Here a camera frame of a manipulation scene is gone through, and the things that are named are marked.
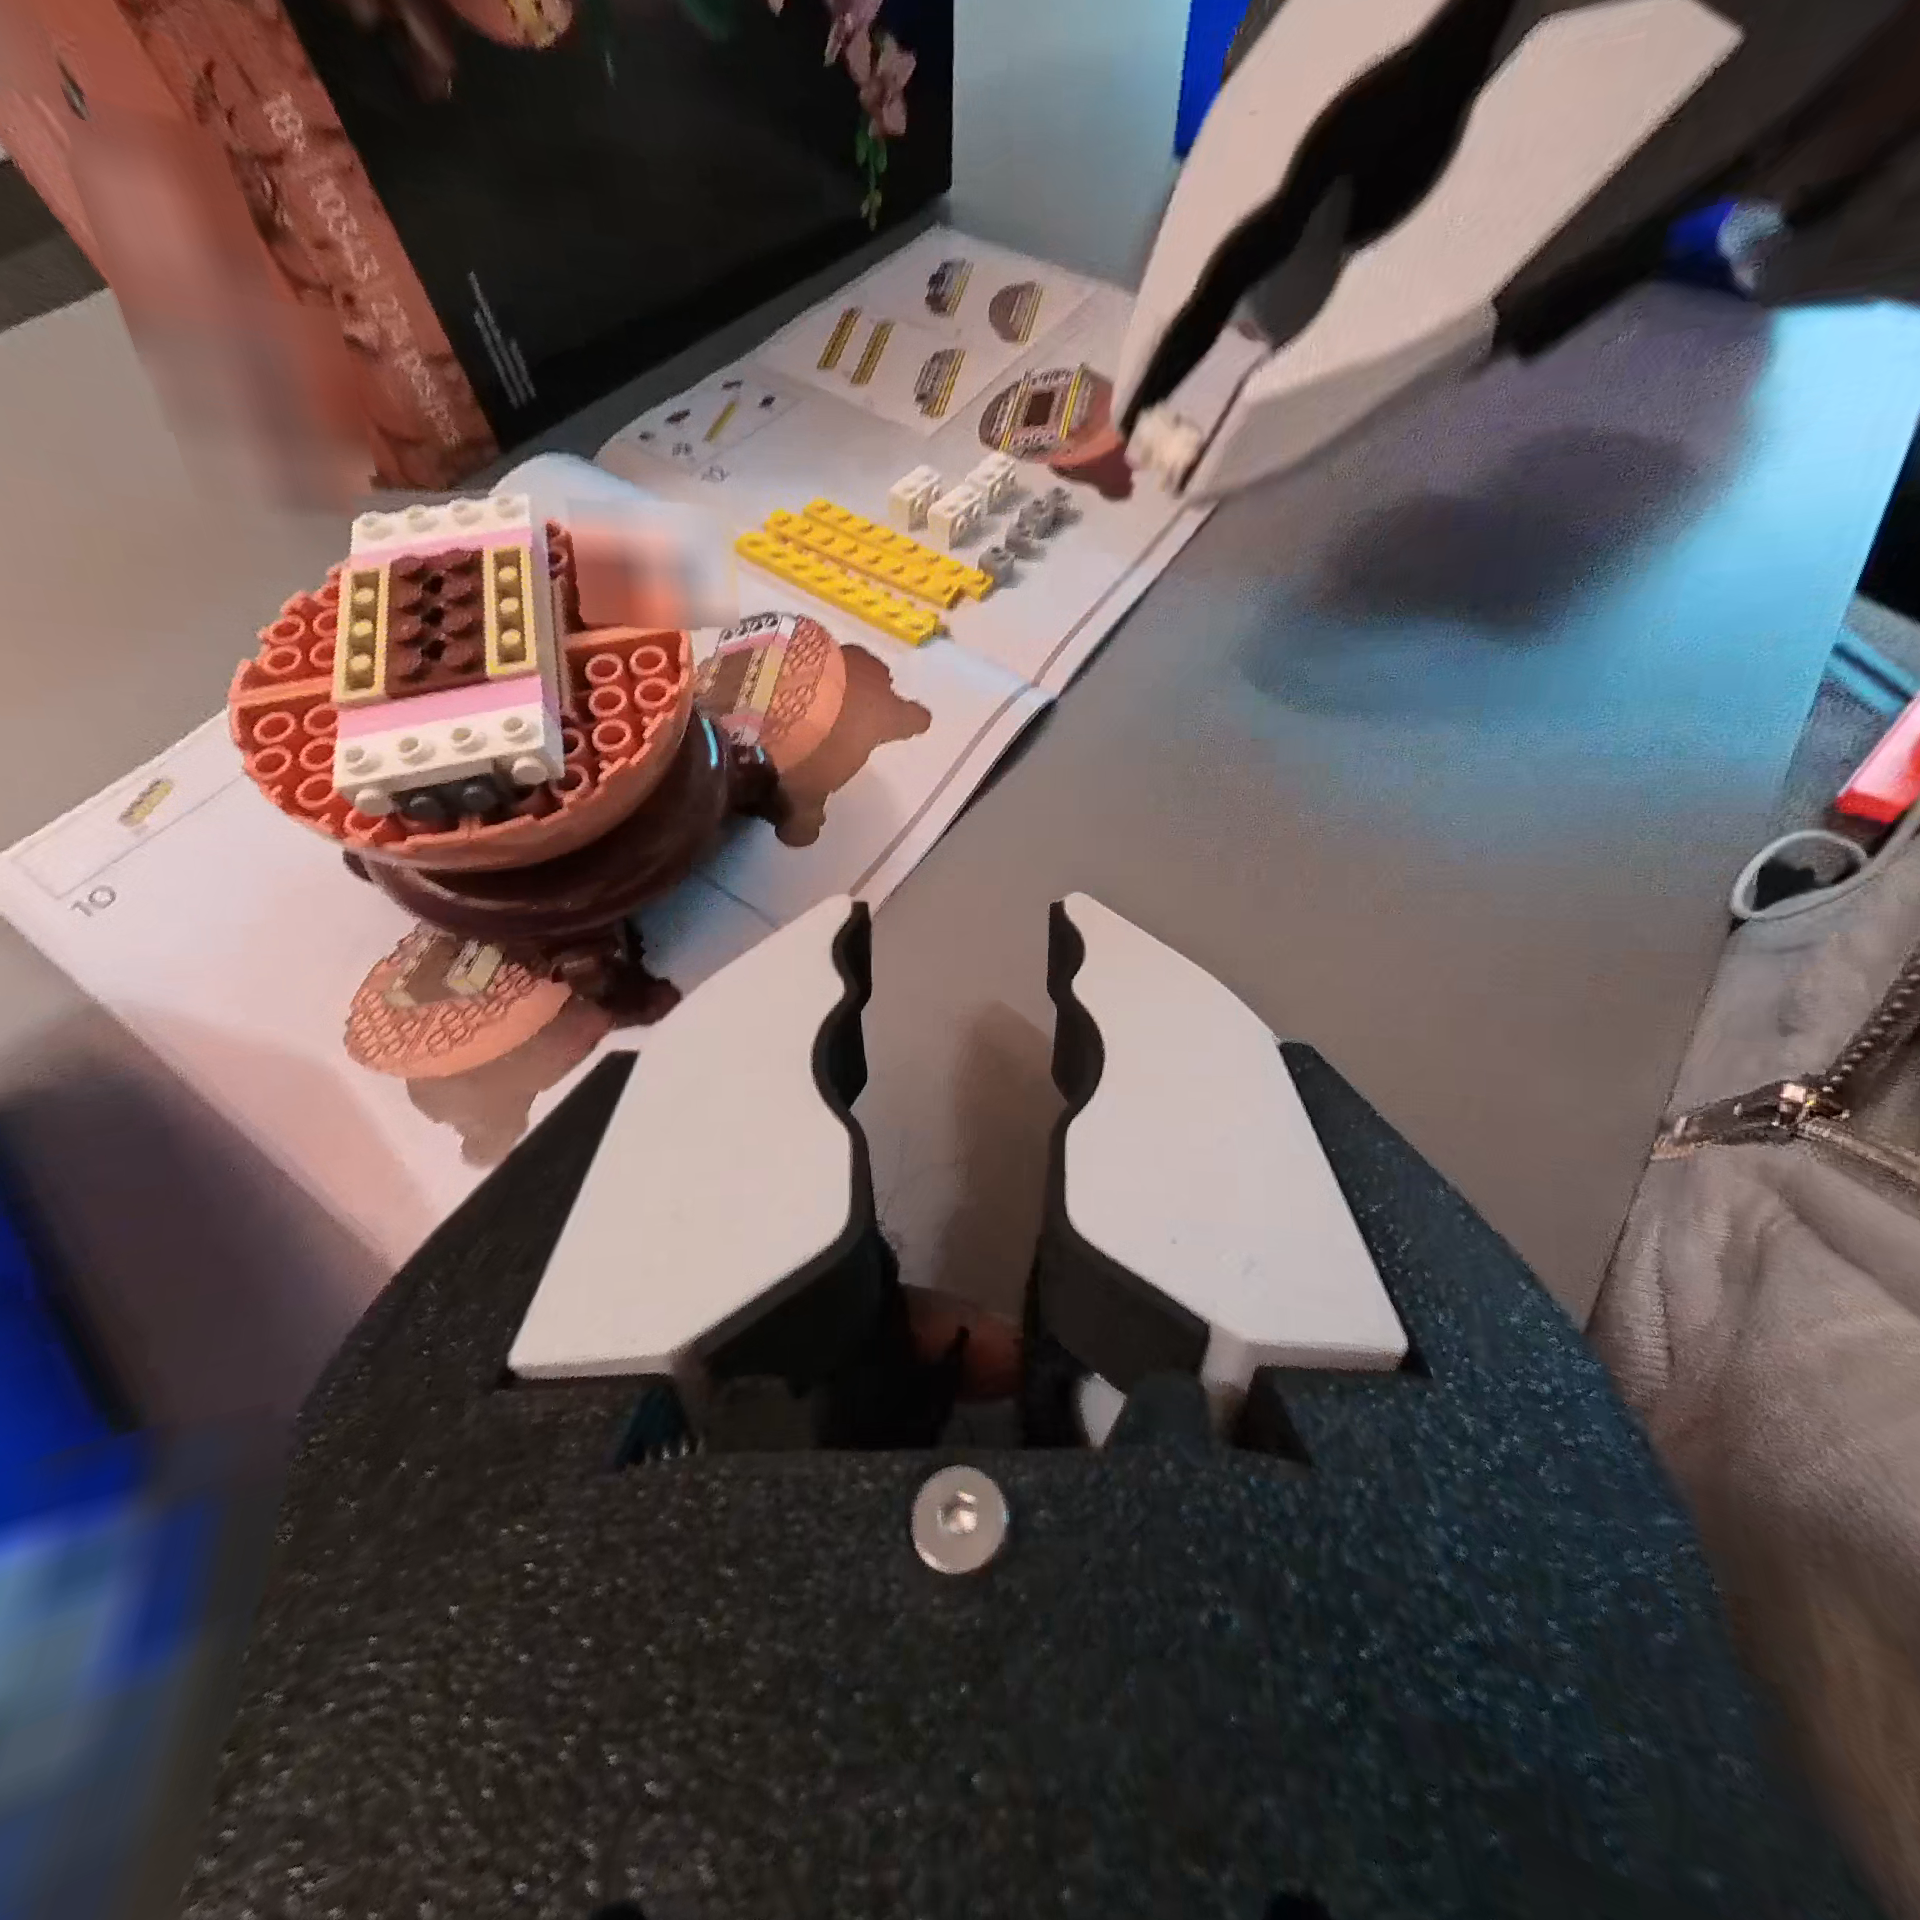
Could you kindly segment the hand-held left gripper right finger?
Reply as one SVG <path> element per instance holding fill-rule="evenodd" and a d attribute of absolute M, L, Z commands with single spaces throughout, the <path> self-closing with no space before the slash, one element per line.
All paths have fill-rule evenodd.
<path fill-rule="evenodd" d="M 1408 1327 L 1282 1039 L 1095 890 L 1050 897 L 1050 1013 L 1043 1361 L 1072 1391 L 1397 1376 Z"/>

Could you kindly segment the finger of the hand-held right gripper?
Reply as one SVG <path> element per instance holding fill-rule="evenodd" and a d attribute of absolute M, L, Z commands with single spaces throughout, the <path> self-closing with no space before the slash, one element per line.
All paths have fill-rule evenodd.
<path fill-rule="evenodd" d="M 1544 14 L 1480 89 L 1429 195 L 1376 238 L 1245 380 L 1189 495 L 1275 476 L 1388 398 L 1480 370 L 1496 290 L 1708 89 L 1746 30 L 1697 0 Z"/>
<path fill-rule="evenodd" d="M 1290 346 L 1335 270 L 1437 186 L 1495 67 L 1496 0 L 1282 0 L 1176 175 L 1112 418 L 1176 398 L 1228 328 Z"/>

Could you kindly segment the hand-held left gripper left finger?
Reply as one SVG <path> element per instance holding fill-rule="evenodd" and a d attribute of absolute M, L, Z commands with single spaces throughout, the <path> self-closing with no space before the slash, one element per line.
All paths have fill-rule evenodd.
<path fill-rule="evenodd" d="M 514 1384 L 835 1376 L 881 1301 L 863 1004 L 873 909 L 835 890 L 642 1033 L 508 1344 Z"/>

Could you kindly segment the blue plastic bin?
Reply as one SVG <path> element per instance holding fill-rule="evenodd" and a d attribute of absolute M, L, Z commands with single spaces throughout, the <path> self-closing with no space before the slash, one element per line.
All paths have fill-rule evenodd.
<path fill-rule="evenodd" d="M 1189 0 L 1189 33 L 1179 33 L 1179 93 L 1176 93 L 1176 154 L 1198 145 L 1207 111 L 1228 89 L 1234 67 L 1234 33 L 1245 23 L 1253 0 Z"/>

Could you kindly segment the brick flowerpot model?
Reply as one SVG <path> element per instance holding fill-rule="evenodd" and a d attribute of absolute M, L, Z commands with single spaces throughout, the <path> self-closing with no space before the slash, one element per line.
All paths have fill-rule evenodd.
<path fill-rule="evenodd" d="M 777 760 L 703 707 L 723 615 L 723 541 L 594 464 L 364 507 L 237 667 L 228 746 L 418 927 L 652 1028 L 676 991 L 642 909 L 784 814 Z"/>

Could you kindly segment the brick set instruction booklet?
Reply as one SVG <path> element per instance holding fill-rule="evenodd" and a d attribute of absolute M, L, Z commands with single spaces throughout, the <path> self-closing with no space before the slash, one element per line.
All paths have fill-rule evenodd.
<path fill-rule="evenodd" d="M 1119 328 L 1104 279 L 922 226 L 605 440 L 594 471 L 728 541 L 736 615 L 697 635 L 703 707 L 765 746 L 787 798 L 784 830 L 723 830 L 642 909 L 671 991 L 835 890 L 881 909 L 1189 544 L 1207 507 L 1152 476 L 1101 495 L 1054 471 L 1054 440 L 1101 440 Z M 1020 457 L 1020 507 L 1043 489 L 1076 500 L 1002 588 L 972 550 L 1020 507 L 957 550 L 884 524 L 908 464 L 957 489 L 985 450 Z M 410 1254 L 598 1051 L 638 1039 L 347 880 L 252 788 L 219 716 L 14 843 L 6 926 L 379 1260 Z"/>

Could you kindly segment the black orchid print set box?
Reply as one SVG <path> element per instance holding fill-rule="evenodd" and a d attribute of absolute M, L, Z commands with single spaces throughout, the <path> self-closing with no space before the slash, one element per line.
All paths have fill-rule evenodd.
<path fill-rule="evenodd" d="M 204 489 L 459 489 L 922 217 L 951 0 L 23 0 L 6 154 Z"/>

